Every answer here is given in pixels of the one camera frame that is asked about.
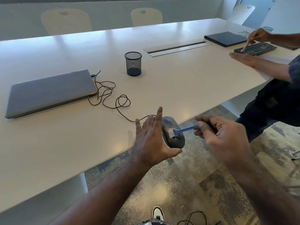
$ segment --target brush bristles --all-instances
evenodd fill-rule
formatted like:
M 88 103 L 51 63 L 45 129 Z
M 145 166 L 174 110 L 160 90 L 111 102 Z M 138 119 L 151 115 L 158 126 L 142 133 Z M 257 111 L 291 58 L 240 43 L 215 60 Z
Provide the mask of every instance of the brush bristles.
M 168 130 L 169 138 L 173 138 L 175 136 L 173 129 Z

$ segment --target hand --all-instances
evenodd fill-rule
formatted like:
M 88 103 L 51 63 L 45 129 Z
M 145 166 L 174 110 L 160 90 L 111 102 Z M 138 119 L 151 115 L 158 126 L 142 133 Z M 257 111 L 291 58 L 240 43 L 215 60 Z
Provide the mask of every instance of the hand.
M 132 149 L 131 156 L 134 160 L 142 162 L 143 165 L 151 168 L 171 157 L 175 157 L 182 152 L 180 148 L 169 148 L 162 137 L 162 115 L 163 108 L 160 106 L 156 117 L 150 115 L 141 127 L 140 121 L 135 120 L 137 136 Z
M 254 44 L 255 40 L 258 42 L 269 42 L 271 34 L 263 30 L 262 28 L 252 32 L 248 37 L 248 42 Z
M 242 124 L 216 115 L 199 115 L 195 119 L 199 130 L 194 134 L 206 140 L 208 149 L 228 169 L 240 169 L 255 158 Z
M 233 59 L 235 59 L 235 60 L 237 60 L 237 61 L 239 61 L 239 62 L 241 62 L 241 63 L 243 63 L 247 66 L 250 66 L 250 67 L 254 67 L 254 64 L 257 60 L 257 57 L 252 56 L 250 54 L 241 54 L 241 53 L 230 52 L 229 55 Z

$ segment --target blue cleaning brush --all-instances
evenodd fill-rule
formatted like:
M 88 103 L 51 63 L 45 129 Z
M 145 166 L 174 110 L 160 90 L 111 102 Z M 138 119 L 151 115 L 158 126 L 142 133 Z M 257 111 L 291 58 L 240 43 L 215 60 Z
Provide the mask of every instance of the blue cleaning brush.
M 182 132 L 185 132 L 185 131 L 188 131 L 188 130 L 197 129 L 197 128 L 199 128 L 198 125 L 187 127 L 187 128 L 181 129 L 181 130 L 170 129 L 170 130 L 168 130 L 169 138 L 173 138 L 175 136 L 179 136 L 179 134 L 182 133 Z

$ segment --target white sneaker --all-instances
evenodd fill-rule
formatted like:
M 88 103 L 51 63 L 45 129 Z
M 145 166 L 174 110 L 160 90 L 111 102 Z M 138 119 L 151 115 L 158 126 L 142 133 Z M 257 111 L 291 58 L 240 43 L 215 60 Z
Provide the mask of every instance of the white sneaker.
M 152 209 L 152 218 L 161 220 L 163 222 L 165 221 L 165 216 L 164 216 L 163 210 L 160 208 L 160 206 L 155 206 Z

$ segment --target black mesh pencil cup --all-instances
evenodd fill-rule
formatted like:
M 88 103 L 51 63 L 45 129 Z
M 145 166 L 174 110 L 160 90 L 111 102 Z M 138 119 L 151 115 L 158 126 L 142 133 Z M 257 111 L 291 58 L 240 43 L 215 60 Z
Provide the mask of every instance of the black mesh pencil cup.
M 128 52 L 125 54 L 127 74 L 138 76 L 141 74 L 142 55 L 139 52 Z

